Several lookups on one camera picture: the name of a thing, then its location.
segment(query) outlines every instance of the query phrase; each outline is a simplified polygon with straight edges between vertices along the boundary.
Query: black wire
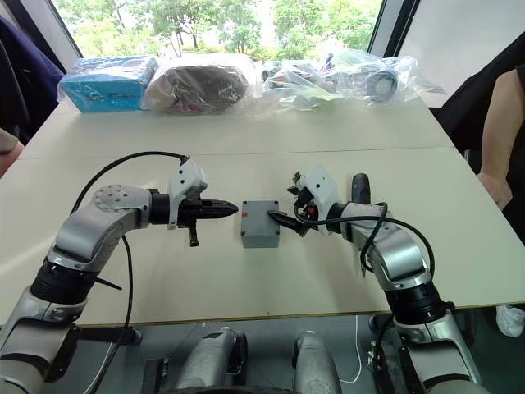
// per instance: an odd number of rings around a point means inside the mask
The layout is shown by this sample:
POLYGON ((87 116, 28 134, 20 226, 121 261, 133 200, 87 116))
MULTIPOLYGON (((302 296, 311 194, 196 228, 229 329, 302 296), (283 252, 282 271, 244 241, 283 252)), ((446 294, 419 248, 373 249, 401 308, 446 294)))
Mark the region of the black wire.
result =
POLYGON ((377 372, 377 363, 379 362, 379 346, 381 346, 381 342, 383 341, 383 337, 385 336, 386 330, 388 329, 388 326, 390 326, 393 320, 394 315, 391 314, 390 317, 383 324, 383 327, 381 327, 381 330, 379 331, 379 336, 377 337, 376 346, 374 347, 373 351, 372 367, 374 373, 377 372))
MULTIPOLYGON (((362 220, 379 220, 379 216, 353 216, 351 218, 334 218, 334 219, 326 219, 326 220, 308 220, 304 217, 302 217, 299 214, 298 207, 295 207, 295 216, 297 217, 297 220, 302 222, 303 224, 306 224, 307 226, 324 226, 326 224, 337 224, 337 223, 344 223, 344 222, 358 222, 362 220)), ((403 222, 402 220, 394 219, 394 218, 384 218, 385 222, 394 223, 398 226, 402 226, 405 228, 408 228, 411 232, 413 232, 425 245, 425 248, 427 249, 428 253, 428 260, 429 260, 429 269, 430 274, 432 277, 434 277, 434 271, 436 270, 436 261, 434 259, 434 251, 432 250, 432 247, 430 245, 430 242, 428 242, 428 239, 414 226, 411 224, 408 224, 406 222, 403 222)))
POLYGON ((124 326, 122 327, 121 335, 119 336, 118 341, 116 342, 116 345, 113 347, 110 355, 106 358, 106 362, 100 369, 100 374, 97 376, 95 382, 93 383, 91 390, 89 391, 90 394, 94 394, 95 392, 97 392, 98 388, 100 387, 100 384, 102 383, 104 376, 106 376, 106 372, 109 369, 113 361, 113 358, 115 358, 116 352, 118 351, 119 347, 121 347, 122 345, 122 341, 124 340, 124 335, 126 334, 128 327, 130 326, 131 308, 133 306, 133 262, 131 260, 130 244, 128 244, 128 240, 126 239, 126 236, 122 236, 122 242, 124 242, 124 246, 126 247, 126 253, 128 256, 129 287, 128 287, 128 308, 126 311, 126 320, 124 321, 124 326))
POLYGON ((80 204, 82 203, 82 200, 84 199, 85 195, 88 193, 89 189, 93 184, 106 172, 112 170, 119 164, 122 164, 123 162, 130 160, 132 158, 139 158, 140 156, 170 156, 172 158, 179 158, 181 163, 184 163, 189 158, 185 156, 184 154, 178 154, 178 153, 171 153, 171 152, 160 152, 160 151, 147 151, 147 152, 138 152, 129 154, 127 156, 124 156, 123 158, 118 158, 114 162, 109 163, 106 167, 104 167, 102 170, 97 172, 93 178, 89 180, 89 182, 84 186, 84 189, 80 192, 78 198, 75 201, 75 205, 73 205, 73 209, 71 210, 71 213, 75 212, 80 204))
POLYGON ((370 249, 370 246, 372 246, 372 243, 374 241, 374 238, 376 238, 377 233, 379 230, 381 230, 381 226, 383 222, 385 221, 386 214, 388 213, 388 204, 387 203, 379 203, 378 205, 382 206, 383 209, 381 211, 381 216, 379 219, 377 219, 376 226, 372 230, 372 233, 368 237, 367 241, 365 242, 363 248, 361 249, 361 253, 359 254, 359 259, 361 260, 361 266, 366 269, 367 271, 373 273, 374 270, 372 267, 369 267, 367 265, 367 252, 368 249, 370 249))

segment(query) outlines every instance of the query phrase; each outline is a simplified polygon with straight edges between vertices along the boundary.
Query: person's hand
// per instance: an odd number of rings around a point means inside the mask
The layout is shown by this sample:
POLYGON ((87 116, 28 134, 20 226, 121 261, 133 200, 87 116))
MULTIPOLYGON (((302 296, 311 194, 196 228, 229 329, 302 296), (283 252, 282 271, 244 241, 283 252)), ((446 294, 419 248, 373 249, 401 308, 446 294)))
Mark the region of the person's hand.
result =
POLYGON ((491 195, 492 199, 498 205, 498 208, 503 211, 503 208, 505 208, 512 199, 512 191, 507 180, 502 177, 487 174, 486 172, 477 174, 477 179, 485 186, 486 191, 489 192, 489 195, 491 195))

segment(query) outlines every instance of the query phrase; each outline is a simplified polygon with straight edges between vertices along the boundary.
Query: plastic bag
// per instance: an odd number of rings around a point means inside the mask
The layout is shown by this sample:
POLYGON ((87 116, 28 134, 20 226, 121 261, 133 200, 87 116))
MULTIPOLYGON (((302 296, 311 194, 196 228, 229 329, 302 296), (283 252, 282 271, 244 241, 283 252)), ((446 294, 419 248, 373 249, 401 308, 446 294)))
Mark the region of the plastic bag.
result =
POLYGON ((185 54, 159 68, 142 108, 186 114, 242 112, 261 88, 255 65, 244 54, 185 54))
POLYGON ((381 59, 351 49, 330 53, 322 66, 313 61, 287 61, 277 69, 267 63, 262 77, 265 111, 309 110, 335 99, 378 105, 409 101, 423 92, 445 93, 420 72, 413 57, 381 59), (269 106, 272 97, 276 100, 269 106))
POLYGON ((68 97, 82 112, 138 110, 158 64, 153 56, 81 58, 58 82, 58 99, 68 97))

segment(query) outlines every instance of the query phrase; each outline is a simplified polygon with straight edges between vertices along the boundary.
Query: white sneaker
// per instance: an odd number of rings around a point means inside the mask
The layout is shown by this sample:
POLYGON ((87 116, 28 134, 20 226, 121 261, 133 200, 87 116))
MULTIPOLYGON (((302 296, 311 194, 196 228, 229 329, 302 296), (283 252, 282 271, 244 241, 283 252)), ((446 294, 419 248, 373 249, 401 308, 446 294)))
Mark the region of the white sneaker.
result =
POLYGON ((512 306, 496 306, 495 322, 501 333, 507 337, 517 338, 525 326, 525 310, 512 306))

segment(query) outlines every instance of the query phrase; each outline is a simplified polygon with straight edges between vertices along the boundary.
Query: green foliage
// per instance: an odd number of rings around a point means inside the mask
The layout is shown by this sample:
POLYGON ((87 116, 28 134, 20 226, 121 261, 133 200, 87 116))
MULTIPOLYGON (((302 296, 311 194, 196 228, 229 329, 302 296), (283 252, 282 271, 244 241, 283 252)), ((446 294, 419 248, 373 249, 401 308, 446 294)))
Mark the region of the green foliage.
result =
POLYGON ((192 52, 192 53, 225 53, 226 52, 224 47, 219 47, 215 45, 204 45, 203 43, 199 43, 199 47, 196 49, 193 45, 183 47, 183 51, 192 52))
POLYGON ((277 48, 261 47, 261 1, 53 0, 85 56, 247 53, 253 60, 316 57, 324 39, 367 50, 381 0, 273 0, 277 48), (216 31, 223 46, 209 47, 216 31), (184 39, 188 34, 191 39, 184 39))
POLYGON ((307 35, 321 34, 325 8, 322 0, 276 0, 272 10, 277 39, 284 43, 293 28, 307 35))
POLYGON ((292 27, 287 33, 286 42, 279 47, 276 59, 304 59, 315 48, 316 43, 301 27, 292 27))
POLYGON ((246 0, 221 0, 217 13, 218 40, 226 51, 246 53, 258 47, 261 40, 261 22, 253 3, 246 0))
POLYGON ((60 16, 68 26, 90 24, 109 19, 113 24, 120 23, 117 15, 118 4, 114 0, 58 0, 60 16))
POLYGON ((126 27, 121 19, 125 2, 59 0, 61 17, 86 57, 157 55, 162 43, 147 26, 126 27))
POLYGON ((144 0, 135 8, 135 15, 146 16, 153 31, 171 40, 173 34, 186 33, 193 37, 194 47, 199 47, 199 37, 210 30, 217 8, 213 0, 144 0))
POLYGON ((149 29, 123 29, 117 31, 109 18, 97 26, 80 27, 76 31, 76 42, 86 57, 159 54, 162 43, 149 29))
POLYGON ((254 62, 259 60, 276 60, 277 49, 269 47, 256 47, 246 52, 254 62))
POLYGON ((328 7, 329 29, 345 46, 366 51, 376 24, 376 13, 357 8, 354 4, 354 0, 331 2, 328 7))
POLYGON ((273 21, 280 49, 278 59, 303 59, 321 40, 325 21, 322 0, 276 0, 273 21))

